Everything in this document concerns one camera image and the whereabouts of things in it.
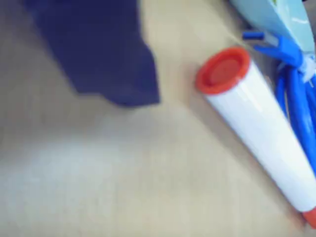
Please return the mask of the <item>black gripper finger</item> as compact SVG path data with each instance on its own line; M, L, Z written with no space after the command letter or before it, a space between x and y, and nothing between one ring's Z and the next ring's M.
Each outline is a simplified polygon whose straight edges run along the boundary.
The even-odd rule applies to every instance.
M160 101L136 0L26 0L40 35L78 93L122 107Z

